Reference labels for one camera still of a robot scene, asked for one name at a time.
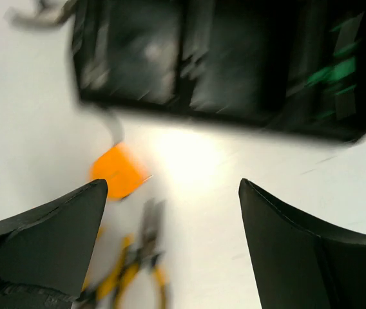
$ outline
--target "yellow-handled pliers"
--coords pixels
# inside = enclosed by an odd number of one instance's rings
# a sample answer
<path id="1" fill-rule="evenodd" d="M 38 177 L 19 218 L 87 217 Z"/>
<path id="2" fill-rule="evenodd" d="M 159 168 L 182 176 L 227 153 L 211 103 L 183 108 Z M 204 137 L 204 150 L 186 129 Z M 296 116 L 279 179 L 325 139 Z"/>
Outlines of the yellow-handled pliers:
<path id="1" fill-rule="evenodd" d="M 111 273 L 103 279 L 96 288 L 86 288 L 78 301 L 82 302 L 81 309 L 96 308 L 99 301 L 112 293 L 113 308 L 119 309 L 122 296 L 130 283 L 135 279 L 139 270 L 148 267 L 159 289 L 159 307 L 168 307 L 168 279 L 164 270 L 158 264 L 160 252 L 156 251 L 157 240 L 162 221 L 164 202 L 155 203 L 150 200 L 145 204 L 142 229 L 140 232 L 141 246 L 132 235 L 123 238 L 122 252 Z"/>

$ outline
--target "pliers jaw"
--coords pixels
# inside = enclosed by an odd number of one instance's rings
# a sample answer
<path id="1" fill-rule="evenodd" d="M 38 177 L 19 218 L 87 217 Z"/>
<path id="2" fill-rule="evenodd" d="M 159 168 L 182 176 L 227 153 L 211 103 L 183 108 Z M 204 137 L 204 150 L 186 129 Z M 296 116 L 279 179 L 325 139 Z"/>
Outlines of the pliers jaw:
<path id="1" fill-rule="evenodd" d="M 156 256 L 159 236 L 164 215 L 165 201 L 155 203 L 154 199 L 144 204 L 143 221 L 140 231 L 141 258 L 147 259 Z"/>
<path id="2" fill-rule="evenodd" d="M 16 9 L 7 12 L 10 23 L 24 28 L 50 29 L 63 25 L 74 14 L 78 0 L 67 0 L 62 6 L 38 0 L 38 11 L 35 15 L 25 14 Z"/>

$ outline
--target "white background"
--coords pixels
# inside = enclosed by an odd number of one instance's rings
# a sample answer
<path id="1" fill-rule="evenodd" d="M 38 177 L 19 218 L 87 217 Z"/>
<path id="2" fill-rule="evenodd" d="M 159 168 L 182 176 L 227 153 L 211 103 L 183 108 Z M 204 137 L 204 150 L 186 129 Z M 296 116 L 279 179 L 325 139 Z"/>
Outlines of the white background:
<path id="1" fill-rule="evenodd" d="M 144 201 L 165 198 L 163 263 L 173 307 L 259 308 L 237 195 L 241 178 L 366 233 L 366 139 L 339 145 L 131 111 L 103 118 L 76 99 L 72 23 L 54 32 L 16 30 L 4 20 L 10 5 L 33 8 L 29 0 L 0 0 L 0 220 L 86 183 L 91 164 L 123 131 L 153 178 L 107 205 L 108 232 L 91 264 L 95 279 L 115 261 L 121 237 L 136 230 Z M 142 274 L 124 307 L 154 308 L 154 295 Z"/>

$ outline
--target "green tape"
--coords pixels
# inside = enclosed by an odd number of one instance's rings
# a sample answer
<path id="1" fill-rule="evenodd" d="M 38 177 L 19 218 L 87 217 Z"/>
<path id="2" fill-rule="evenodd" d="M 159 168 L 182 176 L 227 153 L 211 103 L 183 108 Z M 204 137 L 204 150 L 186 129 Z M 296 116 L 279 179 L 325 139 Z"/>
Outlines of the green tape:
<path id="1" fill-rule="evenodd" d="M 331 116 L 331 115 L 334 115 L 334 114 L 335 114 L 335 112 L 334 112 L 334 111 L 332 111 L 332 110 L 330 110 L 330 111 L 325 111 L 325 112 L 323 112 L 323 113 L 317 114 L 317 115 L 315 116 L 315 119 L 320 120 L 320 119 L 326 118 L 326 117 Z"/>
<path id="2" fill-rule="evenodd" d="M 355 88 L 356 88 L 356 85 L 349 86 L 348 88 L 345 88 L 345 89 L 335 93 L 335 95 L 343 95 L 345 92 L 348 92 L 348 91 L 353 90 Z"/>
<path id="3" fill-rule="evenodd" d="M 306 84 L 308 86 L 313 86 L 319 82 L 322 82 L 324 80 L 328 79 L 328 76 L 331 74 L 332 68 L 327 66 L 326 68 L 321 69 L 320 71 L 317 71 L 316 73 L 313 73 L 308 79 Z"/>
<path id="4" fill-rule="evenodd" d="M 333 84 L 333 85 L 329 86 L 328 88 L 324 89 L 323 92 L 324 93 L 332 93 L 332 92 L 334 93 L 334 92 L 338 91 L 341 88 L 341 86 L 342 85 L 338 82 L 338 83 Z"/>
<path id="5" fill-rule="evenodd" d="M 343 23 L 340 23 L 338 26 L 335 26 L 331 29 L 331 32 L 338 31 L 340 28 L 342 28 L 345 24 L 350 23 L 352 19 L 348 19 L 344 21 Z"/>
<path id="6" fill-rule="evenodd" d="M 357 47 L 357 45 L 358 45 L 358 42 L 349 44 L 349 45 L 341 48 L 340 50 L 334 52 L 333 55 L 335 57 L 344 57 L 344 56 L 350 54 L 353 51 L 353 49 L 355 49 L 355 47 Z"/>
<path id="7" fill-rule="evenodd" d="M 329 82 L 337 82 L 340 79 L 345 78 L 346 76 L 354 73 L 356 70 L 356 61 L 355 57 L 347 59 L 339 64 L 337 64 L 330 74 L 328 81 Z"/>

